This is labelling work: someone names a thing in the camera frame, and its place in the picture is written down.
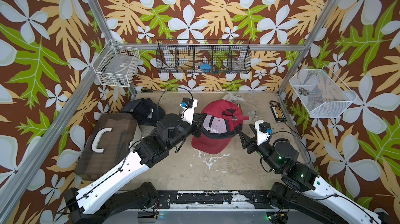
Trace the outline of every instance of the wire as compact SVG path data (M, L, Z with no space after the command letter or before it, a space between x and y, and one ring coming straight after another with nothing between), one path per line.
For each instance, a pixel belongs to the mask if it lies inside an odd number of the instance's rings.
M123 161L122 165L118 168L117 171L115 171L115 172L114 172L113 174L111 174L109 177L107 177L107 178L104 179L102 182L100 182L99 184L97 184L97 185L96 185L94 188L92 188L89 192L83 194L83 196L82 196L81 198L79 198L79 199L77 199L77 200L75 200L75 201L69 203L67 206L65 206L63 209L61 209L60 211L56 212L55 214L70 214L70 213L65 213L65 212L63 212L63 211L64 211L67 207L71 206L73 203L75 203L75 202L77 202L77 201L79 201L79 200L81 200L81 199L83 199L83 198L86 198L87 195L88 195L89 193L91 193L96 187L100 186L103 182L105 182L105 181L106 181L108 178L110 178L111 176L115 175L117 172L119 172L119 171L122 172L122 171L123 171L123 170L122 170L122 167L124 166L125 161L126 161L126 158L127 158L127 156L129 155L129 153L130 153L131 147L133 147L134 144L136 144L136 143L138 143L138 142L140 142L140 141L142 141L142 140L135 141L135 142L132 143L132 145L128 148L128 153L127 153L126 157L124 158L124 161Z
M130 149L133 147L133 145L135 145L136 143L138 143L138 142L140 142L140 141L142 141L142 140L135 141L134 143L132 143L132 145L128 148L128 150L130 150Z
M300 135L296 130L294 130L293 128L291 128L286 122L285 122L285 124L286 124L286 126L287 126L288 128L290 128L290 130L292 130L292 131L295 132L296 134Z
M361 211L363 211L366 215L368 215L368 216L370 217L371 220L373 220L374 222L376 222L376 224L379 224L372 216L370 216L364 209L362 209L362 208L361 208L357 203L355 203L354 201L352 201L352 200L350 200L350 199L348 199L348 198L346 198L346 197L343 197L343 196L341 196L341 195L337 195L337 197L341 197L341 198L343 198L343 199L345 199L345 200L347 200L347 201L353 203L353 205L355 205L356 207L358 207L359 209L361 209Z
M370 218L371 218L371 220L373 220L374 222L376 222L376 224L379 224L372 216L370 216L364 209L362 209L357 203L355 203L354 201L352 201L352 200L350 200L350 199L348 199L348 198L346 198L346 197L343 197L343 196L341 196L341 195L338 195L338 194L331 194L331 195L329 195L329 196L327 196L327 197L325 197L325 198L322 198L322 199L314 199L314 198L311 198L311 197L308 197L308 196L305 196L304 194L301 194L302 196L304 196L304 197L306 197L306 198L308 198L308 199L311 199L311 200L317 200L317 201L320 201L320 200L326 200L326 199L328 199L328 198L330 198L330 197L340 197L340 198L343 198L343 199L345 199L345 200L347 200L347 201L349 201L349 202L351 202L353 205L355 205L356 207L358 207L361 211L363 211L366 215L368 215Z
M270 173L272 171L272 169L270 171L265 170L262 161L263 161L263 158L260 157L260 165L261 165L261 167L264 169L265 172Z
M270 105L271 106L279 106L280 107L280 103L279 102L277 102L277 101L273 101L273 100L270 100ZM286 126L288 127L288 128L290 128L290 130L292 130L293 132L295 132L296 134L298 134L298 135L300 135L296 130L294 130L293 128L291 128L288 124L287 124L287 122L285 122L285 124L286 124Z
M162 95L160 96L160 98L158 99L157 108L156 108L156 117L157 117L156 120L157 120L157 121L158 121L158 107L159 107L159 105L160 105L161 97L165 94L165 92L167 92L168 90L174 89L174 88L175 88L175 87L170 87L170 88L166 89L166 90L162 93ZM180 89L184 89L184 90L188 91L189 94L190 94L190 96L192 97L192 101L193 101L193 95L192 95L192 93L191 93L189 90L187 90L187 89L184 88L184 87L180 87Z
M307 152L307 147L306 147L306 145L304 145L304 143L303 143L299 138L297 138L297 136L295 136L293 133L291 133L291 132L289 132L289 131L281 130L281 131L272 133L272 135L274 135L274 134L276 134L276 133L280 133L280 132L285 132L285 133L291 134L293 137L295 137L295 138L303 145L303 147L305 148L305 150L306 150L306 152ZM308 154L308 159L309 159L309 160L308 160L307 163L303 163L303 164L305 164L305 165L308 165L308 164L311 163L311 155L310 155L309 152L307 152L307 154Z

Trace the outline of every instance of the white handle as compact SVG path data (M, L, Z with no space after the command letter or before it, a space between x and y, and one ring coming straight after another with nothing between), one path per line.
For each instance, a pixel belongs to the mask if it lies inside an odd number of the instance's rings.
M100 130L97 135L94 138L94 141L92 143L92 150L95 151L96 153L102 153L104 151L104 148L97 148L97 145L99 144L100 138L101 136L105 133L105 132L109 132L111 131L112 128L108 127L108 128L103 128L102 130Z

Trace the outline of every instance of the black cable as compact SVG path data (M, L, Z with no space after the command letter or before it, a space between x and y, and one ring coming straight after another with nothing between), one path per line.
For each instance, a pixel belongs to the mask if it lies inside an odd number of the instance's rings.
M130 150L130 149L133 147L133 145L135 145L136 143L138 143L138 142L140 142L140 141L142 141L142 140L135 141L134 143L132 143L132 145L128 148L128 150Z
M263 161L263 158L260 157L260 165L261 165L261 167L264 169L265 172L270 173L272 171L272 169L270 169L270 171L265 170L262 161Z
M311 163L311 155L310 155L310 153L308 152L306 145L304 145L304 143L303 143L299 138L297 138L297 136L295 136L293 133L291 133L291 132L289 132L289 131L281 130L281 131L278 131L278 132L273 132L272 135L274 135L274 134L276 134L276 133L280 133L280 132L285 132L285 133L291 134L293 137L295 137L295 138L303 145L304 149L306 150L306 152L307 152L307 154L308 154L308 158L309 158L309 161L308 161L307 163L303 163L303 164L305 164L305 165L310 164L310 163Z
M345 199L345 200L347 200L347 201L353 203L353 205L355 205L356 207L358 207L359 209L361 209L361 211L363 211L366 215L368 215L368 216L370 217L371 220L373 220L374 222L376 222L376 224L379 224L372 216L370 216L364 209L362 209L362 208L361 208L357 203L355 203L354 201L352 201L352 200L350 200L350 199L348 199L348 198L346 198L346 197L343 197L343 196L341 196L341 195L337 195L337 197L341 197L341 198L343 198L343 199Z
M100 186L103 182L105 182L105 181L106 181L108 178L110 178L111 176L115 175L118 171L121 171L121 172L122 172L122 169L121 169L121 168L122 168L122 167L124 166L124 164L125 164L126 158L127 158L127 156L129 155L129 152L130 152L131 147L133 147L134 144L136 144L136 143L138 143L138 142L140 142L140 141L142 141L142 140L135 141L135 142L132 143L132 145L128 148L128 154L127 154L126 157L124 158L124 161L123 161L122 165L118 168L117 171L115 171L115 172L114 172L113 174L111 174L109 177L107 177L107 178L104 179L102 182L100 182L99 184L97 184L97 185L96 185L94 188L92 188L89 192L85 193L81 198L79 198L79 199L77 199L77 200L75 200L75 201L69 203L69 204L68 204L67 206L65 206L62 210L57 211L55 214L65 214L65 213L62 212L62 211L64 211L67 207L69 207L69 206L71 206L73 203L75 203L75 202L77 202L77 201L79 201L79 200L81 200L81 199L87 197L87 195L88 195L89 193L91 193L96 187Z
M152 213L152 212L146 211L146 210L144 210L144 209L142 209L142 208L139 208L139 209L142 210L142 211L145 211L145 212L147 212L147 213L149 213L149 214L154 214L154 215L156 215L156 216L158 217L158 213Z
M308 196L305 196L305 195L303 195L303 194L301 194L302 196L304 196L304 197L306 197L306 198L308 198L308 199L311 199L311 200L326 200L326 199L328 199L328 198L330 198L330 197L332 197L332 196L334 196L334 197L340 197L340 198L343 198L343 199L345 199L345 200L347 200L347 201L349 201L349 202L351 202L353 205L355 205L356 207L358 207L361 211L363 211L366 215L368 215L370 218L371 218L371 220L373 220L374 222L376 222L376 224L379 224L372 216L370 216L364 209L362 209L357 203L355 203L354 201L352 201L352 200L350 200L350 199L348 199L348 198L346 198L346 197L343 197L343 196L341 196L341 195L338 195L338 194L331 194L331 195L329 195L329 196L327 196L327 197L325 197L325 198L322 198L322 199L314 199L314 198L311 198L311 197L308 197Z
M159 107L159 105L160 105L161 97L165 94L165 92L167 92L168 90L174 89L174 88L176 88L176 87L170 87L170 88L166 89L166 90L162 93L162 95L160 96L160 98L158 99L157 108L156 108L156 117L157 117L156 120L157 120L157 121L158 121L158 107ZM191 93L189 90L187 90L187 89L184 88L184 87L180 87L180 89L184 89L184 90L188 91L189 94L190 94L190 96L192 97L192 101L193 101L193 95L192 95L192 93Z

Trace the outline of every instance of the aluminum frame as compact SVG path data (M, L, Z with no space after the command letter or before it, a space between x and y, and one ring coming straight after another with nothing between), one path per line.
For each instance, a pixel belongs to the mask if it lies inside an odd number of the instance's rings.
M285 90L289 79L293 76L299 63L306 56L311 44L315 40L317 32L323 26L327 20L333 7L336 5L338 0L327 0L321 14L318 16L316 23L311 30L309 37L303 45L299 44L251 44L250 49L252 51L301 51L294 60L293 65L287 72L280 88L278 89L278 94ZM110 29L107 26L106 18L100 7L98 0L88 0L88 4L93 12L94 18L99 24L100 31L105 36L106 42L112 40L112 44L116 44L111 36ZM157 49L156 44L133 44L133 43L123 43L124 45L136 47L140 50L155 50ZM0 194L0 224L5 223L8 217L13 212L18 201L22 197L29 183L32 181L33 177L36 175L37 170L40 168L47 155L53 148L54 144L58 140L65 126L67 125L70 118L73 116L77 107L81 104L86 93L89 91L95 79L95 74L93 71L89 72L84 79L80 82L76 91L72 94L71 98L67 101L57 118L50 125L48 130L42 137L41 145L34 148L31 155L27 158L27 161L18 170L16 176L7 184L6 188L2 189L2 194ZM283 103L283 101L278 96L278 101ZM289 115L287 108L283 107L284 114ZM293 123L289 120L288 124L294 128ZM306 160L307 156L304 154L303 147L299 147L303 159Z
M297 128L296 128L296 126L293 124L292 118L290 117L291 114L289 113L289 111L288 111L288 109L287 109L287 107L286 107L287 105L285 104L285 102L282 100L282 98L281 98L279 95L277 95L277 101L279 102L280 105L283 105L283 106L284 106L284 107L282 107L282 113L283 113L283 115L284 115L285 118L286 118L286 124L287 124L291 129L296 130ZM309 161L309 156L307 155L308 150L306 150L306 149L304 148L304 146L300 143L300 141L301 141L301 136L300 136L297 132L294 132L293 130L290 130L290 131L292 132L292 134L293 134L294 136L297 137L297 138L293 138L293 139L294 139L294 142L296 142L297 149L298 149L299 152L300 152L300 155L301 155L301 157L302 157L302 159L303 159L303 162L304 162L304 163L308 162L308 161ZM313 167L313 165L312 165L311 163L307 164L306 166L308 166L308 167L314 169L314 167Z
M328 19L330 13L332 12L333 8L337 4L338 0L327 0L325 3L324 8L322 9L320 15L317 18L317 21L314 23L314 26L311 29L310 34L307 37L307 40L304 43L305 50L299 52L296 58L293 61L292 66L287 71L282 84L280 85L279 89L277 90L278 94L281 94L285 91L287 85L289 84L289 79L293 77L294 73L296 72L298 66L300 65L301 61L307 56L311 45L313 44L315 37L317 37L318 31L323 27L326 20Z
M3 186L0 195L0 223L5 223L20 198L23 196L29 183L35 177L37 171L42 166L44 160L56 144L61 133L67 126L69 120L74 115L78 106L82 103L90 87L92 86L96 75L93 70L88 72L79 83L71 98L65 103L58 116L51 123L50 127L44 133L38 144L27 157L26 161L19 168L11 181Z
M100 31L103 33L104 37L106 38L106 42L111 41L111 44L113 44L114 39L110 33L110 29L107 25L106 17L103 14L103 11L100 7L98 0L87 0L87 3L89 4L89 7L93 12L93 16L99 25Z
M115 45L123 45L126 47L135 47L139 50L157 50L157 44L153 43L114 43ZM196 45L201 46L208 44L185 44L185 45ZM302 44L250 44L251 51L304 51L305 45Z

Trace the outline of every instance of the white wire basket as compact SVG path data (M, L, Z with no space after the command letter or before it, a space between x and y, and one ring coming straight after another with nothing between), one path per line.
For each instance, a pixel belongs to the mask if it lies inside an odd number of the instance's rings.
M302 69L289 83L311 118L336 118L357 98L326 65L322 69Z
M102 85L129 87L139 60L138 49L108 43L93 68Z

